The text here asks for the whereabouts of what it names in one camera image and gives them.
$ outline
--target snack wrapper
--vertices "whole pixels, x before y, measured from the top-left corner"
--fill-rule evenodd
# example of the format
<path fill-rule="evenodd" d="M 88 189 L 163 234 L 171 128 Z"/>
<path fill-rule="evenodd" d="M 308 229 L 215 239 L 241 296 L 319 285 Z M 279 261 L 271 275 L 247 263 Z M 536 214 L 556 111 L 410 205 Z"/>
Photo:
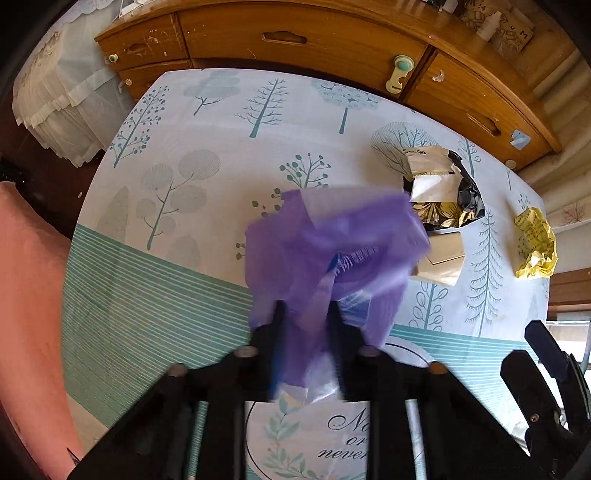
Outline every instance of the snack wrapper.
<path fill-rule="evenodd" d="M 552 227 L 537 207 L 530 207 L 515 217 L 517 228 L 521 230 L 519 252 L 525 262 L 515 272 L 517 278 L 550 278 L 554 273 L 558 255 L 556 237 Z"/>

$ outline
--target wooden drawer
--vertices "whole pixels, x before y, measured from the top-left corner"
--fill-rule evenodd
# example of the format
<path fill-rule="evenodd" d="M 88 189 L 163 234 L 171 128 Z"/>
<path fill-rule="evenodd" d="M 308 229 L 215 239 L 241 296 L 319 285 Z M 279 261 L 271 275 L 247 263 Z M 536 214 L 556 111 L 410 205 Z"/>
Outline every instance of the wooden drawer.
<path fill-rule="evenodd" d="M 289 64 L 381 92 L 386 92 L 396 55 L 408 55 L 417 64 L 426 49 L 370 20 L 307 5 L 219 4 L 179 12 L 178 18 L 192 58 Z"/>
<path fill-rule="evenodd" d="M 514 160 L 516 170 L 551 150 L 542 135 L 499 92 L 441 53 L 407 103 L 464 135 L 502 162 Z M 510 143 L 515 130 L 531 137 L 522 150 Z"/>
<path fill-rule="evenodd" d="M 175 14 L 130 25 L 105 38 L 99 35 L 96 41 L 108 59 L 117 55 L 115 62 L 109 62 L 117 72 L 189 57 Z"/>
<path fill-rule="evenodd" d="M 165 61 L 121 70 L 119 75 L 131 93 L 131 96 L 137 101 L 163 73 L 170 72 L 171 70 L 186 70 L 191 68 L 193 66 L 190 60 Z"/>

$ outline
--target drawer handle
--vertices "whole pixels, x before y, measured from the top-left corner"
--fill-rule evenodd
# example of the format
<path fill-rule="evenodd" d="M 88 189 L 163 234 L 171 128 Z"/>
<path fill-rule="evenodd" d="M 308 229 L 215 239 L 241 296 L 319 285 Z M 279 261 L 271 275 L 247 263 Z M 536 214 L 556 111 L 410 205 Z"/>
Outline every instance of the drawer handle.
<path fill-rule="evenodd" d="M 439 70 L 439 75 L 431 77 L 431 80 L 434 82 L 441 83 L 443 80 L 445 80 L 445 72 L 443 70 Z"/>
<path fill-rule="evenodd" d="M 390 93 L 402 92 L 400 80 L 405 78 L 414 68 L 414 60 L 406 55 L 398 55 L 394 59 L 394 71 L 386 82 L 386 90 Z"/>
<path fill-rule="evenodd" d="M 306 42 L 308 41 L 307 38 L 302 37 L 301 35 L 296 35 L 284 30 L 278 32 L 265 32 L 262 35 L 262 39 L 264 41 L 270 41 L 273 43 L 286 43 L 288 45 L 306 45 Z"/>
<path fill-rule="evenodd" d="M 475 112 L 466 112 L 466 115 L 476 125 L 485 130 L 487 133 L 491 134 L 493 137 L 501 136 L 501 131 L 497 128 L 496 123 L 494 123 L 492 119 Z"/>
<path fill-rule="evenodd" d="M 142 53 L 146 48 L 148 46 L 145 43 L 132 43 L 125 51 L 133 55 L 135 53 Z"/>

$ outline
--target white bottle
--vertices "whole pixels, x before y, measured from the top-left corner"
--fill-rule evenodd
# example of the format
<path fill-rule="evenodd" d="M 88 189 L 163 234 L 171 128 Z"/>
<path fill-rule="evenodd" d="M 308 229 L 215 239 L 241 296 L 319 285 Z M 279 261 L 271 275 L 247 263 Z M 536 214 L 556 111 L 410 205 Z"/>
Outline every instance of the white bottle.
<path fill-rule="evenodd" d="M 502 15 L 502 12 L 497 11 L 496 13 L 486 17 L 486 20 L 484 20 L 480 28 L 476 30 L 476 35 L 478 35 L 484 41 L 489 41 L 501 26 Z"/>
<path fill-rule="evenodd" d="M 454 13 L 456 8 L 457 8 L 457 0 L 447 0 L 447 2 L 445 2 L 445 5 L 443 5 L 443 9 L 449 14 Z"/>

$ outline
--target white curtain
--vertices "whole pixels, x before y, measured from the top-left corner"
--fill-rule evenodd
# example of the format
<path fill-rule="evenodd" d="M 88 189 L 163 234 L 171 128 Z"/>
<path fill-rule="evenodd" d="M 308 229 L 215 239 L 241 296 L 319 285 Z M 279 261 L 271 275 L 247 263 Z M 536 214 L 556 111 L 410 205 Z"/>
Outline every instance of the white curtain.
<path fill-rule="evenodd" d="M 17 123 L 77 167 L 109 147 L 135 103 L 94 41 L 118 14 L 117 1 L 79 1 L 52 26 L 14 83 Z"/>

